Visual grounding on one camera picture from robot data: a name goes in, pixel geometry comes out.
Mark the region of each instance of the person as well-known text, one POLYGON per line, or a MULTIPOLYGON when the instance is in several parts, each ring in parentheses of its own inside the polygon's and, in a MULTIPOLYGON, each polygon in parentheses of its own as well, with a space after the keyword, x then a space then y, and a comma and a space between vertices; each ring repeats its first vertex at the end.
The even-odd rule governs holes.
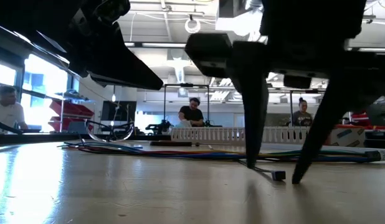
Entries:
POLYGON ((292 123, 294 126, 311 126, 313 118, 306 110, 307 102, 301 97, 299 98, 299 110, 292 114, 292 123))
POLYGON ((0 86, 0 122, 11 128, 17 122, 21 129, 28 129, 24 109, 17 103, 16 89, 12 86, 0 86))
POLYGON ((191 98, 189 106, 182 106, 179 112, 181 121, 190 121, 192 127, 204 126, 204 116, 202 111, 198 109, 201 104, 198 98, 191 98))

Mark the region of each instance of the white barrier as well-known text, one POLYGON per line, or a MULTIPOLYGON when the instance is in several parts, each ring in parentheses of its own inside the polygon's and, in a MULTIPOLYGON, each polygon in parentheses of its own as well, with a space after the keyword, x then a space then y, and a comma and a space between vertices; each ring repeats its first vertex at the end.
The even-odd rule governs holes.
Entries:
MULTIPOLYGON (((306 127, 265 127, 263 143, 303 144, 306 127)), ((245 145, 245 128, 173 128, 172 141, 245 145)))

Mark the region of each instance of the white shirt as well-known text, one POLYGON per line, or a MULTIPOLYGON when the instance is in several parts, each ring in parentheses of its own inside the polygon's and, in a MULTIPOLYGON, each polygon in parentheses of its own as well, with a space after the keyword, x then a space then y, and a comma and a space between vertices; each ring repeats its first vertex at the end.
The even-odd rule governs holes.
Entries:
POLYGON ((0 122, 9 127, 14 127, 15 122, 25 122, 24 109, 19 103, 8 106, 0 104, 0 122))

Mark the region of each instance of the woman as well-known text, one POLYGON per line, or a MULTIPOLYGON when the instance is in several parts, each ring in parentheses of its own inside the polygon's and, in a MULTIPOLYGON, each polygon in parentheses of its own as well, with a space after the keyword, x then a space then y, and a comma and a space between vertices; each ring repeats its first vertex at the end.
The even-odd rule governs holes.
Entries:
POLYGON ((301 97, 299 98, 299 110, 292 114, 292 123, 294 126, 311 126, 313 118, 306 110, 307 102, 301 97))

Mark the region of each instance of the table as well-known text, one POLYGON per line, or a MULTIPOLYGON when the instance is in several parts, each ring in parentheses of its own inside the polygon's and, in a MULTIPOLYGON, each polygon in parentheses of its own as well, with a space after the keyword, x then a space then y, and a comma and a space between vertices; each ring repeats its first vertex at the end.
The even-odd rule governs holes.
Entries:
POLYGON ((236 162, 97 155, 60 144, 0 147, 0 223, 385 223, 385 162, 314 164, 292 185, 290 163, 260 162, 287 171, 285 182, 273 182, 236 162))

